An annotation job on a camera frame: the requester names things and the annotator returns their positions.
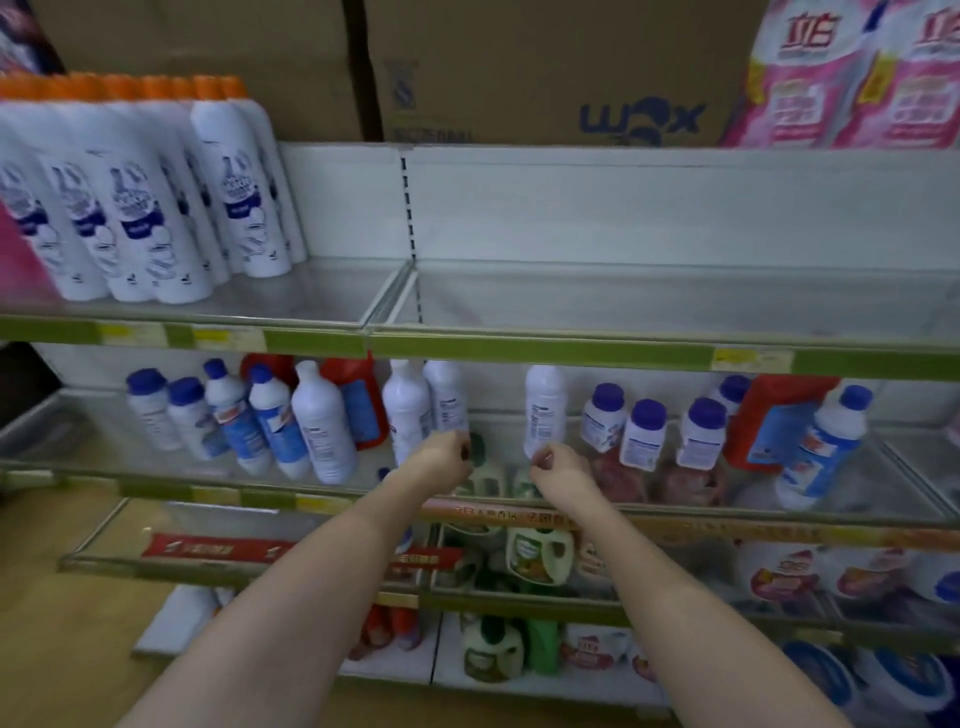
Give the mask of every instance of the product label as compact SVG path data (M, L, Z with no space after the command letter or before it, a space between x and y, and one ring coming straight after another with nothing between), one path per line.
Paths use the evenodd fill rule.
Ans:
M296 463L307 456L306 444L290 404L255 410L270 449L281 463Z

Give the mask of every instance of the white bottle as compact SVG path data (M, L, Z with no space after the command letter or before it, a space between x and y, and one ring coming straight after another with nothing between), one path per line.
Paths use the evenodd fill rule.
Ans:
M623 388L612 382L597 384L580 417L580 437L597 452L620 444L627 407Z
M297 376L300 384L291 403L313 472L323 485L344 485L357 469L344 396L336 384L320 376L315 361L300 362Z
M213 419L224 431L227 443L236 452L237 463L251 475L264 474L274 458L247 403L247 387L227 372L223 359L207 359L204 371L210 377L206 384L206 403L213 410Z
M826 402L813 416L813 424L797 446L774 486L787 510L806 510L827 494L837 466L867 434L865 411L874 393L853 384L840 401Z
M204 399L204 386L195 376L171 382L167 412L186 448L198 460L212 460L229 450L227 438Z
M290 406L290 388L265 364L253 365L250 376L253 380L250 404L274 452L276 464L291 480L304 478L310 472L310 458Z
M290 194L290 183L283 169L280 150L276 146L270 115L266 109L250 98L247 87L239 76L224 76L222 82L227 98L243 112L256 137L260 164L270 178L270 196L274 199L277 214L280 216L280 225L283 226L283 233L287 239L290 260L293 263L303 263L307 258L307 252L306 245L303 243L303 232L300 229L300 218L297 217L294 198Z
M697 398L680 422L680 436L677 465L712 470L727 441L727 408L716 400Z
M167 413L167 380L156 369L140 369L127 377L127 404L143 423L150 444L159 450L183 447L177 427Z
M527 372L527 428L523 451L533 457L549 442L566 437L566 377L560 367L535 364Z
M162 303L193 303L213 292L197 247L177 209L154 149L131 124L108 109L100 79L70 76L77 102L57 111L84 150L87 170L107 216L119 220L122 255L130 255L150 279Z
M620 463L652 473L657 469L665 439L666 407L656 400L640 400L634 405L623 432Z
M290 272L286 238L270 199L270 180L258 158L256 139L243 113L226 101L220 79L194 79L198 101L190 121L204 145L204 158L227 209L230 232L243 251L244 270L254 278Z
M467 386L455 361L431 359L423 365L423 378L430 385L434 428L440 432L460 429L470 432L467 415Z
M93 301L109 295L39 162L6 124L0 124L0 201L63 298Z
M3 118L39 161L74 230L103 274L110 294L125 303L152 299L154 293L144 270L129 253L122 255L117 245L123 237L120 224L107 218L106 206L84 169L81 150L57 112L59 103L70 100L69 82L62 76L29 74L13 74L2 81L0 92L14 99L0 106Z
M383 406L390 421L394 458L402 465L433 430L430 387L408 359L391 359L393 373L383 385Z

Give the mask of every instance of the store shelf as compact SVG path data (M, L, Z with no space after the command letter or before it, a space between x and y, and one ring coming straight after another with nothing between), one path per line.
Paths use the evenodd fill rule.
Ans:
M953 274L418 260L378 357L960 380Z
M198 303L0 302L0 339L362 357L364 325L390 307L410 262L311 258L272 279L234 276Z

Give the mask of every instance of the plastic bottle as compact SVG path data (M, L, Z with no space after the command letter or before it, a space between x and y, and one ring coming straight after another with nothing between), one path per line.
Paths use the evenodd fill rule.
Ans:
M526 378L527 429L523 451L532 458L549 442L566 437L566 376L560 367L535 364Z
M394 457L398 465L430 436L433 409L430 387L409 359L391 359L393 373L383 385L383 405L390 421Z
M606 452L620 444L626 422L623 387L611 382L597 384L593 397L584 405L580 436L597 452Z
M129 253L122 255L117 245L123 235L120 224L107 218L84 169L81 150L57 111L58 104L71 99L70 83L62 76L43 79L12 74L0 78L0 95L7 100L0 106L4 119L39 161L110 294L125 303L149 301L154 293L146 273Z
M430 385L434 428L440 432L461 429L470 432L467 386L455 361L431 359L423 365L423 378Z
M158 301L193 303L213 292L210 276L177 208L154 149L130 122L101 102L106 93L93 74L71 74L75 103L58 105L84 150L84 167L107 206L120 221L121 255L146 270Z
M167 380L156 369L138 369L127 377L127 404L143 423L150 444L159 450L176 450L183 441L167 407Z
M300 385L291 406L306 442L313 471L323 485L344 485L357 469L357 450L347 424L344 398L317 371L317 362L297 365Z
M237 463L251 475L264 474L274 458L256 415L247 403L247 387L238 377L227 372L223 359L207 359L204 371L210 377L206 384L206 402L236 452Z
M263 364L255 364L250 373L253 379L250 404L274 452L277 466L291 480L303 478L310 472L310 458L290 406L290 387Z
M775 490L787 510L805 510L827 494L833 473L867 434L864 412L874 393L852 384L817 410L813 425L797 446L791 463L777 478Z
M290 272L290 256L270 181L257 153L256 139L243 113L224 96L220 79L194 77L198 100L190 121L203 143L209 178L230 219L234 243L243 252L244 271L253 278Z
M290 193L290 183L283 168L280 150L276 146L274 126L270 123L270 115L257 104L239 76L224 76L221 79L224 95L238 107L256 137L257 151L260 164L270 178L270 196L276 204L276 211L283 226L283 233L287 239L287 252L293 263L303 263L307 259L306 245L303 242L303 232L300 230L300 218L294 206L294 198Z
M387 439L390 423L373 375L372 354L367 354L366 359L329 358L320 368L320 376L340 387L358 450L375 448Z
M640 400L634 405L623 433L620 462L652 473L657 469L665 439L666 407L656 400Z
M195 376L185 376L170 384L167 413L186 448L198 460L212 460L229 450L227 438L204 399L204 386Z

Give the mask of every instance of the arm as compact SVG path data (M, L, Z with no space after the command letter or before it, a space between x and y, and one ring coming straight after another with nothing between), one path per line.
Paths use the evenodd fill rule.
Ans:
M543 496L584 528L607 563L684 726L850 726L773 643L607 502L586 460L552 444L534 463L530 476Z
M404 529L469 476L468 448L466 433L433 434L234 599L120 728L316 725Z

